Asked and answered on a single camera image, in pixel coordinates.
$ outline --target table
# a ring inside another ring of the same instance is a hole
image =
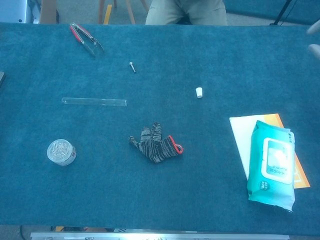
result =
[[[68,25],[0,24],[0,224],[320,235],[320,62],[307,51],[317,36],[304,26],[85,27],[105,48],[96,59]],[[295,133],[311,185],[295,190],[293,213],[248,201],[229,117],[268,113]],[[154,121],[183,155],[154,164],[129,145]],[[77,151],[66,167],[47,158],[60,138]]]

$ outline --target wooden chair leg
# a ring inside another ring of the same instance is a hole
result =
[[[105,0],[99,0],[99,24],[103,24],[103,14],[105,9]]]
[[[132,12],[130,0],[125,0],[126,7],[128,8],[129,17],[132,24],[136,24],[134,13]]]
[[[141,3],[144,6],[144,9],[146,10],[146,12],[149,12],[149,6],[148,6],[146,0],[141,0]]]

